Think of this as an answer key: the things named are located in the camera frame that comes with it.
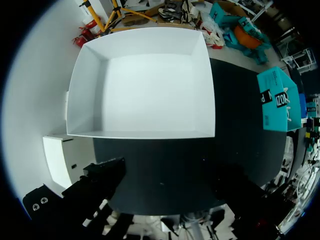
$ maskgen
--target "metal frame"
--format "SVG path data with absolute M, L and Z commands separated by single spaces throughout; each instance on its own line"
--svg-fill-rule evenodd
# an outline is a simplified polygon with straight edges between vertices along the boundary
M 255 13 L 252 10 L 250 10 L 249 8 L 243 6 L 242 4 L 234 1 L 234 0 L 228 0 L 231 3 L 234 3 L 238 6 L 240 6 L 242 9 L 248 11 L 250 14 L 252 14 L 254 17 L 251 19 L 252 22 L 256 21 L 268 8 L 271 7 L 272 4 L 274 4 L 274 1 L 269 1 L 266 5 L 264 5 L 262 2 L 260 2 L 259 0 L 253 0 L 254 3 L 260 5 L 262 7 L 262 9 L 258 12 Z

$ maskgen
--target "white cable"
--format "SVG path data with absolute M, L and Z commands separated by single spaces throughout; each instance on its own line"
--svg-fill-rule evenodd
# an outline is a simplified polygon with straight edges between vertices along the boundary
M 301 182 L 302 178 L 305 177 L 306 172 L 309 171 L 310 169 L 312 169 L 313 167 L 316 167 L 316 166 L 319 167 L 319 163 L 315 163 L 315 164 L 309 166 L 309 167 L 302 173 L 301 177 L 299 178 L 298 184 L 297 184 L 296 189 L 295 189 L 296 195 L 297 195 L 297 200 L 298 200 L 298 203 L 299 203 L 299 204 L 301 204 L 301 199 L 300 199 L 300 196 L 299 196 L 300 182 Z
M 299 195 L 299 187 L 300 187 L 300 182 L 301 182 L 301 180 L 305 177 L 306 172 L 307 172 L 308 170 L 312 169 L 313 167 L 319 167 L 319 166 L 320 166 L 319 163 L 315 163 L 315 164 L 309 166 L 309 167 L 302 173 L 302 175 L 300 176 L 300 178 L 299 178 L 299 180 L 298 180 L 298 183 L 297 183 L 297 186 L 296 186 L 296 189 L 295 189 L 298 202 L 295 204 L 294 208 L 292 209 L 291 214 L 287 217 L 287 219 L 286 219 L 286 221 L 285 221 L 286 223 L 291 220 L 291 218 L 294 216 L 294 214 L 295 214 L 295 212 L 296 212 L 297 210 L 300 210 L 300 211 L 303 210 L 303 209 L 302 209 L 302 207 L 303 207 L 303 206 L 302 206 L 302 202 L 301 202 L 301 200 L 300 200 L 300 195 Z

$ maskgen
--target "dark tabletop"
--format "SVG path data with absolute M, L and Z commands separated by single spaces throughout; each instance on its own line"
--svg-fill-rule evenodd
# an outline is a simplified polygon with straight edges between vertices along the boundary
M 257 73 L 216 59 L 210 59 L 210 63 L 215 95 L 214 138 L 94 138 L 98 163 L 125 158 L 126 175 L 109 201 L 115 211 L 173 215 L 223 204 L 205 181 L 202 159 L 214 165 L 239 164 L 259 186 L 278 174 L 286 133 L 263 130 Z

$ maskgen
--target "black label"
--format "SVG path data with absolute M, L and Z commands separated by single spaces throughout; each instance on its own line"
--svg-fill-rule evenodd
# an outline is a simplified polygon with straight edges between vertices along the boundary
M 285 105 L 287 105 L 286 97 L 288 95 L 283 91 L 275 95 L 275 101 L 276 101 L 276 107 L 281 108 Z
M 260 98 L 262 105 L 272 102 L 272 95 L 270 93 L 270 89 L 261 92 Z

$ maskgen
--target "cyan cardboard box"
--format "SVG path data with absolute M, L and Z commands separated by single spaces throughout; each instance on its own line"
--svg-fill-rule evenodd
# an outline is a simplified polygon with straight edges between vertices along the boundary
M 258 74 L 257 80 L 261 94 L 263 129 L 288 132 L 301 128 L 298 88 L 290 77 L 275 66 Z
M 214 1 L 210 16 L 219 27 L 234 27 L 241 17 L 248 17 L 240 6 L 228 1 Z

